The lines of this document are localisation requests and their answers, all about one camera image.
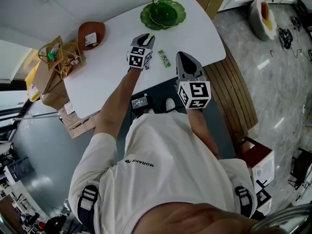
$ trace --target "wooden bowl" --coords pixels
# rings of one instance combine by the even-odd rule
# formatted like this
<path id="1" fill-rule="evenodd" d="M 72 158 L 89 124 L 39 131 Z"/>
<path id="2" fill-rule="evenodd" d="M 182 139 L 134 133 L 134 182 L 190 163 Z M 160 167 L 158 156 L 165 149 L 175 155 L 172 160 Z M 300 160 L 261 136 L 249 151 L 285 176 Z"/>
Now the wooden bowl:
<path id="1" fill-rule="evenodd" d="M 105 36 L 105 24 L 103 22 L 88 21 L 83 23 L 78 30 L 78 46 L 80 50 L 86 51 L 96 48 L 92 44 L 85 46 L 85 37 L 93 32 L 97 33 L 97 42 L 99 46 Z"/>

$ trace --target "white table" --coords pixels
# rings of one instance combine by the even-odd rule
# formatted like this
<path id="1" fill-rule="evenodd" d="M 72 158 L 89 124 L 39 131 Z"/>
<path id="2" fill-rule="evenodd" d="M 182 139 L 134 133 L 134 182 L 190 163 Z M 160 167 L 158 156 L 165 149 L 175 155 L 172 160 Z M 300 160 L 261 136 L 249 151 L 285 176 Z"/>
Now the white table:
<path id="1" fill-rule="evenodd" d="M 215 26 L 196 0 L 174 0 L 183 5 L 186 19 L 168 30 L 151 30 L 141 22 L 144 6 L 105 22 L 106 35 L 97 48 L 85 51 L 85 66 L 64 82 L 79 118 L 100 110 L 115 90 L 129 66 L 126 53 L 133 38 L 151 33 L 156 37 L 150 69 L 144 70 L 134 94 L 176 77 L 176 54 L 184 51 L 203 66 L 225 58 L 225 50 Z M 171 67 L 166 68 L 158 54 L 163 49 Z"/>

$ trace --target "wicker basket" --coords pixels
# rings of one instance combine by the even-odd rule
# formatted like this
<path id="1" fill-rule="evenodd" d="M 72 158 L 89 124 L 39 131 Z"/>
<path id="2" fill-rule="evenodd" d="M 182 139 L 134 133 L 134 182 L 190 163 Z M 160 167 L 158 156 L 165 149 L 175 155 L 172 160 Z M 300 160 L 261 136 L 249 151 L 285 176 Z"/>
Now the wicker basket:
<path id="1" fill-rule="evenodd" d="M 56 52 L 56 60 L 52 61 L 48 58 L 48 53 L 55 45 L 58 45 L 58 51 Z M 77 39 L 72 39 L 69 42 L 62 42 L 61 37 L 58 36 L 53 40 L 53 42 L 41 47 L 38 51 L 38 56 L 42 61 L 48 64 L 49 70 L 54 68 L 56 72 L 60 74 L 62 79 L 65 79 L 68 76 L 65 76 L 62 73 L 62 64 L 66 62 L 67 59 L 74 59 L 75 57 L 79 59 L 79 64 L 72 65 L 69 74 L 74 73 L 83 66 L 83 58 L 78 47 Z"/>

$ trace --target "green plate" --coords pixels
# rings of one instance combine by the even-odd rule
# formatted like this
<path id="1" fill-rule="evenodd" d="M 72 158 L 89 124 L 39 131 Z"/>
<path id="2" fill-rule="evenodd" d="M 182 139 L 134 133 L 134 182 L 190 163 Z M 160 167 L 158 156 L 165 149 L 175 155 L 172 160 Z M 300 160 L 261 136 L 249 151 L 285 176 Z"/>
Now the green plate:
<path id="1" fill-rule="evenodd" d="M 186 18 L 184 7 L 172 0 L 160 0 L 152 4 L 150 18 L 156 23 L 165 27 L 176 26 Z"/>
<path id="2" fill-rule="evenodd" d="M 152 3 L 145 6 L 143 11 L 141 12 L 141 21 L 142 23 L 145 24 L 146 27 L 149 29 L 154 29 L 154 30 L 161 30 L 161 29 L 169 29 L 169 27 L 165 27 L 163 25 L 156 24 L 152 21 L 150 18 L 150 8 L 152 7 Z"/>
<path id="3" fill-rule="evenodd" d="M 142 23 L 146 27 L 154 30 L 169 29 L 183 22 L 186 18 L 184 7 L 178 2 L 172 0 L 160 0 L 144 7 L 140 15 Z"/>

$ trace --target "green snack packet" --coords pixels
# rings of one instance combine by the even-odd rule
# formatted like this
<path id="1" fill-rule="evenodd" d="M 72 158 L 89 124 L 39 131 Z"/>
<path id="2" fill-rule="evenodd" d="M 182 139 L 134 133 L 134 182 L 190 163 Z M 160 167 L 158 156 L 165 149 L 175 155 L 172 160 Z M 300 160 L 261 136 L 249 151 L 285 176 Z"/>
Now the green snack packet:
<path id="1" fill-rule="evenodd" d="M 169 60 L 167 59 L 164 51 L 163 50 L 159 50 L 158 53 L 160 54 L 160 57 L 161 57 L 163 63 L 165 64 L 165 67 L 169 68 L 171 66 L 171 64 L 170 64 Z"/>

